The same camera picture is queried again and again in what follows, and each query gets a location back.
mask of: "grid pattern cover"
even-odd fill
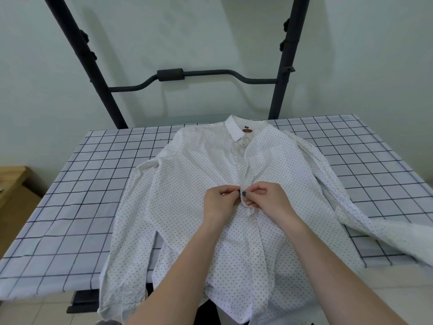
[[[369,217],[433,226],[433,191],[356,115],[270,120],[322,151]],[[114,214],[132,168],[155,157],[185,124],[90,131],[0,260],[0,300],[99,287]],[[414,263],[347,228],[366,267]],[[157,236],[147,281],[162,239]]]

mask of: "polka dot shirt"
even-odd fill
[[[205,191],[230,184],[246,189],[257,181],[279,183],[296,213],[355,272],[363,263],[341,224],[416,250],[411,239],[399,243],[395,232],[400,226],[398,234],[404,235],[403,224],[389,227],[392,221],[374,221],[360,212],[316,147],[267,121],[230,116],[182,128],[131,173],[101,273],[101,316],[125,319],[145,298],[156,232],[164,243],[154,287],[201,224]],[[292,244],[261,210],[244,202],[234,208],[216,245],[202,303],[208,298],[236,322],[251,325],[304,324],[318,310]]]

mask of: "wooden furniture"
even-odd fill
[[[0,257],[6,253],[41,198],[23,186],[31,174],[25,166],[0,167]]]

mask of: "black metal leg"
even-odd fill
[[[96,64],[96,56],[90,51],[87,45],[88,40],[86,42],[84,32],[78,28],[68,6],[64,0],[45,0],[45,2],[74,49],[75,54],[83,65],[84,70],[90,78],[90,82],[92,82],[95,87],[96,92],[101,98],[108,114],[110,114],[116,128],[127,129],[127,123],[123,119],[122,113],[117,107],[111,92],[108,91],[108,86]]]
[[[296,48],[300,33],[302,32],[302,26],[304,25],[309,2],[310,0],[293,0],[292,11],[287,24],[286,38],[281,44],[283,50],[277,74],[277,83],[275,84],[274,94],[272,96],[271,109],[269,110],[269,120],[278,119],[280,115],[289,76],[290,73],[294,71],[292,67],[293,59],[295,58]]]

